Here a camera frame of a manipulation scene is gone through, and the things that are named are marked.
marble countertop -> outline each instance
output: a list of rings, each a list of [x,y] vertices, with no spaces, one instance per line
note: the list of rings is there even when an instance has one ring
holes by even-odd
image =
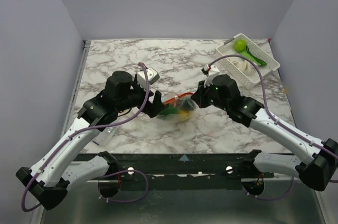
[[[254,40],[271,54],[266,39]],[[201,68],[217,58],[215,49],[224,40],[95,40],[91,42],[84,73],[75,103],[73,118],[82,104],[105,86],[116,70],[132,75],[140,70],[138,62],[158,71],[161,78],[152,85],[163,95],[194,92],[205,76]],[[281,119],[294,124],[288,100],[278,72],[265,79],[268,105]],[[242,95],[262,102],[261,85],[247,90],[239,84]],[[136,108],[123,120],[136,111]],[[233,122],[215,107],[197,109],[190,120],[173,124],[144,114],[117,128],[105,144],[90,142],[82,152],[97,153],[247,153],[253,149],[288,152],[268,136]]]

white wall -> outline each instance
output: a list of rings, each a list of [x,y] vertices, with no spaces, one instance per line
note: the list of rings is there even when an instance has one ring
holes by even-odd
[[[84,39],[272,37],[293,0],[63,0]]]
[[[271,42],[297,127],[322,139],[338,139],[337,38],[338,0],[294,0]],[[338,185],[325,194],[338,223]]]
[[[61,0],[0,5],[0,223],[28,223],[15,172],[60,137],[83,42]]]

clear plastic bag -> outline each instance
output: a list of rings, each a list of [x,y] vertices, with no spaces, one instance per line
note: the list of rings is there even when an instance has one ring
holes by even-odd
[[[164,97],[168,99],[163,101],[166,108],[162,110],[157,118],[173,123],[178,123],[190,119],[196,110],[196,103],[190,99],[192,93],[187,92],[182,95],[171,95],[173,98]]]

purple cable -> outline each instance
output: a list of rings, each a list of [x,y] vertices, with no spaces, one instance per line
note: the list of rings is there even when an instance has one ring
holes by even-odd
[[[146,69],[146,66],[143,64],[143,63],[139,63],[138,64],[139,66],[142,67],[142,70],[144,72],[144,76],[145,76],[145,80],[146,80],[146,94],[145,94],[145,97],[144,97],[144,100],[143,100],[143,103],[140,107],[140,109],[134,114],[132,115],[131,117],[129,117],[128,119],[124,120],[124,121],[121,121],[121,122],[117,122],[117,123],[114,123],[114,124],[109,124],[109,125],[97,125],[97,126],[89,126],[89,127],[86,127],[86,128],[83,128],[83,129],[80,129],[80,130],[77,130],[75,131],[73,134],[71,134],[69,136],[70,139],[73,139],[76,135],[80,134],[80,133],[83,133],[87,130],[93,130],[93,129],[101,129],[101,128],[106,128],[106,127],[113,127],[113,126],[118,126],[118,125],[122,125],[122,124],[125,124],[131,120],[133,120],[134,118],[136,118],[138,116],[138,114],[140,114],[142,112],[142,110],[144,109],[144,107],[146,106],[147,104],[147,101],[148,101],[148,98],[149,98],[149,92],[150,92],[150,85],[149,85],[149,79],[148,79],[148,74],[147,74],[147,69]],[[55,155],[59,152],[59,150],[61,148],[64,147],[64,145],[68,142],[68,140],[64,140],[55,150],[54,152],[47,158],[47,160],[42,164],[42,166],[39,168],[39,170],[44,170],[44,168],[48,165],[48,163],[55,157]],[[23,192],[23,195],[22,195],[22,198],[21,198],[21,209],[24,211],[24,212],[30,212],[30,211],[33,211],[35,210],[36,208],[38,208],[41,204],[37,204],[35,205],[34,207],[32,208],[26,208],[25,206],[25,201],[26,201],[26,197],[27,197],[27,193],[29,191],[29,188],[31,187],[32,183],[36,180],[36,178],[39,176],[39,173],[36,173],[31,179],[30,181],[28,182],[27,186],[25,187],[25,190]]]
[[[255,195],[250,194],[250,193],[244,188],[244,186],[242,186],[242,188],[243,188],[243,190],[247,193],[247,195],[248,195],[249,197],[252,197],[252,198],[258,199],[258,200],[274,201],[274,200],[280,200],[280,199],[285,198],[286,196],[289,196],[289,194],[291,193],[292,189],[294,188],[294,185],[295,185],[295,179],[292,178],[290,188],[289,188],[289,189],[287,190],[287,192],[285,192],[282,196],[279,196],[279,197],[277,197],[277,198],[260,198],[260,197],[257,197],[257,196],[255,196]]]
[[[298,132],[295,132],[294,130],[290,129],[289,127],[287,127],[286,125],[282,124],[280,121],[278,121],[270,112],[270,110],[268,109],[268,103],[266,100],[266,94],[265,94],[265,85],[264,85],[264,81],[263,81],[263,77],[262,74],[259,71],[258,66],[253,63],[251,60],[247,59],[246,57],[243,57],[241,55],[225,55],[222,56],[218,59],[215,59],[214,61],[212,61],[209,66],[215,64],[216,62],[218,62],[221,59],[225,59],[225,58],[229,58],[229,57],[237,57],[237,58],[241,58],[241,59],[245,59],[246,61],[248,61],[250,64],[252,64],[252,66],[256,69],[259,79],[260,79],[260,83],[262,84],[262,91],[263,91],[263,100],[264,100],[264,106],[265,106],[265,111],[266,113],[269,115],[269,117],[276,123],[278,124],[280,127],[282,127],[283,129],[287,130],[288,132],[292,133],[293,135],[297,136],[298,138],[302,139],[303,141],[307,142],[307,143],[311,143],[311,141],[309,139],[307,139],[306,137],[302,136],[301,134],[299,134]],[[317,143],[313,143],[313,146],[319,148],[320,150],[325,151],[327,154],[329,154],[330,156],[334,157],[336,160],[338,160],[338,156],[335,155],[334,153],[332,153],[330,150],[318,145]]]
[[[54,152],[47,158],[47,160],[42,164],[42,166],[39,168],[39,170],[43,170],[48,163],[54,158],[54,156],[58,153],[58,151],[63,148],[63,146],[67,143],[68,141],[65,140],[63,141],[55,150]],[[32,183],[36,180],[36,178],[40,175],[40,173],[36,173],[35,175],[33,175],[33,177],[30,179],[30,181],[28,182],[27,186],[25,187],[25,190],[23,192],[22,198],[21,198],[21,209],[24,212],[30,212],[35,210],[36,208],[38,208],[41,204],[37,204],[36,206],[32,207],[32,208],[26,208],[25,206],[25,202],[26,202],[26,196],[27,193],[29,191],[29,188],[32,186]]]
[[[132,171],[131,170],[122,170],[122,171],[115,172],[115,173],[112,173],[112,174],[109,174],[109,175],[104,175],[104,176],[101,176],[101,177],[102,178],[108,178],[108,177],[113,176],[113,175],[123,174],[123,173],[127,173],[127,172],[139,173],[143,176],[144,180],[146,181],[146,189],[144,190],[144,192],[142,193],[141,196],[139,196],[138,198],[135,198],[135,199],[130,199],[130,200],[110,199],[110,198],[103,197],[101,195],[100,188],[99,188],[100,197],[105,199],[105,200],[108,200],[110,202],[117,202],[117,203],[133,203],[133,202],[136,202],[136,201],[142,199],[148,193],[149,182],[148,182],[146,175],[144,173],[142,173],[141,171],[139,171],[139,170],[132,170]]]

